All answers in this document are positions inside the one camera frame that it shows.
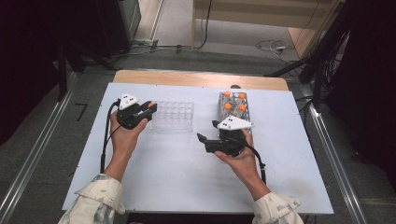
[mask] white tabletop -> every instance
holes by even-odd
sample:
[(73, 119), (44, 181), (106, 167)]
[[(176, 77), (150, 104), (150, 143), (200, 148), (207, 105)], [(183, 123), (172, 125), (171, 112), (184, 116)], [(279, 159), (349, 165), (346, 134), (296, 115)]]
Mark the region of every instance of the white tabletop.
[[(216, 139), (218, 88), (110, 83), (91, 134), (64, 201), (67, 209), (100, 170), (100, 157), (111, 104), (124, 92), (148, 100), (194, 102), (193, 131), (154, 132), (149, 126), (139, 136), (136, 150), (122, 180), (127, 211), (155, 213), (252, 212), (253, 200), (230, 167), (205, 152), (197, 139), (201, 133)], [(266, 163), (268, 187), (300, 198), (297, 212), (332, 214), (332, 205), (321, 179), (297, 106), (289, 91), (242, 90), (247, 93), (254, 147)], [(106, 164), (111, 158), (111, 142)]]

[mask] white sleeve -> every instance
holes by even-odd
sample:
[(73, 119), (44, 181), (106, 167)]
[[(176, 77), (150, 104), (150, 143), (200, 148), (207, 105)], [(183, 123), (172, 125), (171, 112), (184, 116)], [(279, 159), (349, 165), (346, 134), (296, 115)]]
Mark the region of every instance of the white sleeve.
[(59, 223), (113, 223), (114, 211), (125, 213), (122, 184), (109, 175), (98, 175), (76, 194)]
[(303, 224), (295, 209), (301, 205), (300, 200), (270, 192), (253, 205), (253, 224), (284, 223)]

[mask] hand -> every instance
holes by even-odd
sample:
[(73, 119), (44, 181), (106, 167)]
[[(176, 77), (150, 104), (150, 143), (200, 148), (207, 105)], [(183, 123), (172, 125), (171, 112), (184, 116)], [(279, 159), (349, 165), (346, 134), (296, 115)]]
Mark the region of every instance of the hand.
[(134, 148), (136, 147), (137, 138), (146, 128), (148, 120), (142, 119), (134, 129), (128, 130), (119, 127), (120, 124), (117, 122), (117, 112), (114, 112), (110, 116), (110, 122), (110, 133), (113, 133), (111, 135), (113, 157), (105, 169), (104, 174), (110, 175), (121, 182), (128, 161), (131, 159)]
[(110, 133), (111, 142), (113, 143), (113, 157), (120, 157), (129, 160), (134, 152), (134, 148), (137, 144), (137, 138), (139, 134), (146, 128), (148, 123), (147, 119), (142, 119), (140, 123), (132, 130), (119, 127), (120, 124), (117, 122), (117, 112), (114, 112), (110, 116)]
[[(244, 134), (247, 143), (252, 146), (253, 138), (251, 134), (244, 129), (242, 130), (242, 133)], [(228, 156), (220, 151), (216, 151), (215, 155), (230, 165), (236, 176), (238, 176), (238, 178), (247, 186), (247, 189), (250, 191), (255, 201), (271, 192), (271, 190), (269, 190), (262, 182), (262, 179), (257, 172), (256, 158), (250, 148), (245, 147), (236, 157)]]

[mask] wire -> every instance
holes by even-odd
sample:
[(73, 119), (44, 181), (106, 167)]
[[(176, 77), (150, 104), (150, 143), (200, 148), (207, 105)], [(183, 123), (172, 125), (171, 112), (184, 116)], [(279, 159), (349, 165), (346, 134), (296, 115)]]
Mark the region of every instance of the wire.
[(120, 105), (120, 100), (117, 102), (114, 102), (111, 107), (108, 109), (107, 112), (107, 119), (106, 119), (106, 128), (105, 128), (105, 139), (103, 142), (103, 151), (102, 151), (102, 156), (101, 156), (101, 163), (100, 163), (100, 173), (102, 173), (105, 170), (105, 159), (106, 159), (106, 146), (107, 146), (107, 134), (108, 134), (108, 124), (110, 122), (110, 116), (111, 112), (113, 111), (113, 107), (116, 105)]
[[(185, 45), (177, 45), (177, 46), (161, 45), (161, 46), (155, 46), (155, 49), (151, 49), (151, 50), (143, 51), (143, 52), (137, 52), (137, 53), (122, 54), (119, 57), (127, 56), (127, 55), (140, 55), (140, 54), (145, 54), (145, 53), (152, 53), (152, 52), (157, 52), (157, 51), (166, 50), (166, 49), (199, 50), (199, 49), (203, 48), (204, 45), (206, 44), (206, 40), (207, 40), (207, 27), (208, 27), (208, 24), (209, 24), (209, 16), (210, 16), (211, 8), (212, 8), (212, 2), (213, 2), (213, 0), (210, 0), (210, 2), (209, 2), (209, 8), (207, 10), (206, 23), (205, 23), (205, 39), (204, 39), (204, 42), (201, 44), (200, 47), (192, 48), (191, 46), (185, 46)], [(153, 48), (153, 47), (149, 46), (149, 45), (144, 45), (144, 46), (137, 46), (137, 47), (131, 48), (130, 50), (139, 49), (139, 48)]]
[(322, 86), (325, 90), (331, 91), (332, 90), (332, 78), (334, 77), (334, 71), (336, 71), (338, 65), (336, 62), (340, 62), (336, 59), (337, 54), (341, 46), (347, 41), (349, 38), (349, 31), (344, 32), (340, 39), (335, 43), (333, 49), (329, 52), (329, 55), (325, 57), (324, 62), (320, 62), (323, 66), (323, 69), (320, 70), (321, 75), (323, 76), (322, 79)]
[[(261, 43), (265, 43), (265, 42), (270, 42), (269, 49), (263, 49), (262, 46), (260, 45)], [(283, 42), (285, 45), (281, 46), (284, 48), (282, 50), (280, 50), (279, 53), (276, 53), (274, 51), (272, 45), (274, 43), (279, 43), (279, 42)], [(289, 46), (289, 42), (286, 40), (262, 40), (262, 41), (256, 43), (254, 46), (256, 47), (256, 49), (259, 49), (262, 51), (271, 51), (278, 59), (282, 60), (285, 63), (290, 63), (279, 56), (283, 52), (283, 50), (285, 50)]]
[(242, 142), (242, 141), (239, 141), (237, 139), (234, 139), (234, 138), (231, 138), (228, 136), (226, 136), (225, 138), (227, 140), (235, 142), (236, 144), (238, 144), (240, 146), (248, 147), (253, 152), (253, 154), (259, 160), (260, 171), (262, 173), (262, 182), (264, 182), (264, 184), (266, 184), (267, 181), (266, 181), (266, 176), (265, 176), (265, 164), (262, 162), (262, 157), (260, 156), (259, 152), (254, 147), (251, 147), (245, 139), (244, 139), (244, 142)]
[(298, 40), (300, 39), (300, 35), (303, 32), (303, 30), (309, 25), (309, 23), (311, 23), (312, 19), (314, 18), (315, 12), (317, 12), (317, 9), (318, 9), (318, 6), (319, 6), (319, 2), (320, 2), (320, 0), (317, 1), (317, 6), (315, 7), (314, 12), (311, 15), (311, 18), (309, 19), (309, 22), (304, 26), (304, 28), (298, 34), (297, 40), (296, 40), (296, 44), (298, 43)]
[(111, 136), (113, 136), (113, 133), (116, 132), (116, 131), (122, 126), (122, 124), (123, 124), (123, 122), (122, 122), (122, 123), (119, 125), (119, 127), (117, 127), (116, 130), (114, 130), (114, 131), (110, 134), (110, 136), (107, 138), (105, 147), (107, 147), (107, 143), (108, 143), (108, 141), (110, 141)]
[(297, 102), (297, 101), (307, 100), (307, 99), (312, 99), (312, 98), (314, 98), (314, 96), (313, 95), (309, 95), (309, 96), (297, 98), (297, 99), (294, 99), (294, 100)]
[[(204, 8), (204, 1), (201, 1), (201, 8)], [(203, 42), (202, 34), (204, 33), (204, 11), (201, 10), (201, 43)]]
[(305, 104), (301, 109), (299, 109), (298, 112), (302, 112), (303, 110), (305, 110), (306, 108), (308, 108), (311, 104), (312, 104), (312, 99), (309, 99), (309, 100), (306, 102), (306, 104)]

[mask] cable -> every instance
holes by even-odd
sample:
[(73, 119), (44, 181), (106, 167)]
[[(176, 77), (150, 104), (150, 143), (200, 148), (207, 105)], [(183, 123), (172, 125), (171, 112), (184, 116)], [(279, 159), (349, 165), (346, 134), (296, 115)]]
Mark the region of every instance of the cable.
[(303, 32), (303, 30), (309, 25), (309, 23), (311, 23), (312, 19), (314, 18), (315, 12), (317, 12), (317, 9), (318, 9), (318, 6), (319, 6), (319, 1), (320, 1), (320, 0), (317, 1), (317, 6), (315, 7), (314, 12), (313, 12), (312, 15), (311, 15), (311, 18), (309, 19), (309, 22), (304, 26), (304, 28), (303, 28), (303, 29), (300, 31), (300, 33), (298, 34), (297, 40), (296, 40), (296, 44), (298, 43), (298, 40), (300, 39), (300, 35), (301, 35), (301, 33)]
[[(265, 43), (265, 42), (269, 42), (269, 41), (271, 41), (270, 42), (270, 46), (269, 46), (269, 50), (268, 49), (262, 49), (262, 46), (260, 46), (260, 43)], [(272, 45), (274, 43), (278, 43), (278, 42), (283, 42), (283, 43), (285, 43), (285, 45), (281, 46), (281, 47), (284, 47), (284, 48), (282, 50), (280, 50), (279, 53), (276, 53), (274, 51)], [(256, 43), (254, 46), (256, 47), (256, 49), (259, 49), (259, 50), (262, 50), (262, 51), (271, 51), (278, 59), (282, 60), (285, 63), (291, 63), (291, 62), (288, 62), (285, 59), (280, 57), (280, 54), (283, 52), (283, 50), (285, 50), (289, 46), (289, 42), (286, 41), (286, 40), (263, 40), (263, 41), (260, 41), (260, 42)]]
[(309, 100), (306, 102), (305, 106), (304, 106), (302, 109), (299, 110), (299, 112), (304, 111), (303, 126), (304, 126), (304, 129), (305, 129), (306, 136), (307, 136), (307, 138), (308, 138), (309, 145), (311, 146), (312, 153), (314, 154), (314, 158), (315, 158), (315, 160), (316, 160), (316, 159), (317, 159), (317, 154), (316, 154), (316, 152), (314, 151), (314, 148), (312, 147), (311, 136), (309, 135), (309, 132), (308, 132), (308, 130), (307, 130), (307, 128), (306, 128), (306, 117), (307, 117), (307, 115), (308, 115), (309, 106), (311, 106), (311, 104), (312, 104), (312, 102), (313, 102), (313, 101), (312, 101), (312, 97), (313, 97), (313, 96), (306, 96), (306, 99), (309, 99)]
[(297, 102), (297, 101), (307, 100), (307, 99), (312, 99), (312, 98), (314, 98), (314, 96), (313, 95), (309, 95), (309, 96), (297, 98), (297, 99), (294, 99), (294, 100)]
[(107, 112), (107, 119), (106, 119), (106, 128), (105, 128), (105, 139), (103, 142), (103, 151), (102, 151), (102, 156), (101, 156), (101, 162), (100, 162), (100, 173), (102, 174), (103, 171), (105, 170), (105, 160), (106, 160), (106, 146), (107, 146), (107, 134), (108, 134), (108, 124), (110, 122), (110, 116), (111, 112), (113, 111), (114, 106), (119, 106), (120, 105), (120, 99), (117, 102), (114, 102), (111, 107), (108, 109)]
[(119, 127), (117, 127), (116, 130), (114, 130), (114, 131), (110, 134), (110, 136), (107, 138), (105, 147), (107, 147), (107, 143), (108, 143), (108, 141), (110, 141), (111, 136), (113, 136), (113, 133), (116, 132), (116, 131), (122, 126), (122, 124), (123, 124), (123, 122), (122, 122), (122, 123), (119, 125)]
[(347, 41), (349, 37), (349, 31), (344, 32), (340, 39), (335, 43), (333, 49), (329, 52), (326, 60), (320, 62), (323, 66), (323, 69), (320, 70), (321, 75), (323, 76), (322, 79), (322, 86), (325, 90), (331, 91), (332, 90), (332, 78), (334, 77), (334, 71), (337, 69), (338, 65), (336, 61), (337, 54), (341, 46)]
[[(152, 53), (152, 52), (157, 52), (157, 51), (166, 50), (166, 49), (199, 50), (199, 49), (203, 48), (204, 45), (206, 44), (206, 40), (207, 40), (207, 27), (208, 27), (208, 24), (209, 24), (209, 16), (210, 16), (211, 8), (212, 8), (212, 1), (213, 0), (210, 0), (210, 2), (209, 2), (209, 8), (208, 8), (207, 14), (206, 14), (205, 39), (204, 39), (204, 42), (201, 44), (200, 47), (192, 48), (191, 46), (185, 46), (185, 45), (177, 45), (177, 46), (160, 45), (160, 46), (155, 46), (155, 49), (151, 49), (151, 50), (143, 51), (143, 52), (137, 52), (137, 53), (122, 54), (119, 57), (127, 56), (127, 55), (140, 55), (140, 54), (145, 54), (145, 53)], [(137, 47), (131, 48), (130, 50), (139, 49), (139, 48), (152, 48), (152, 46), (148, 46), (148, 45), (137, 46)]]
[(251, 147), (246, 140), (244, 140), (244, 142), (241, 142), (241, 141), (239, 141), (237, 139), (234, 139), (234, 138), (231, 138), (231, 137), (228, 137), (228, 136), (226, 136), (226, 139), (230, 140), (232, 142), (235, 142), (239, 146), (248, 147), (253, 152), (253, 154), (259, 160), (260, 171), (262, 173), (262, 182), (264, 182), (264, 184), (266, 184), (267, 180), (266, 180), (266, 176), (265, 176), (265, 164), (262, 162), (262, 157), (260, 156), (259, 152), (254, 147)]

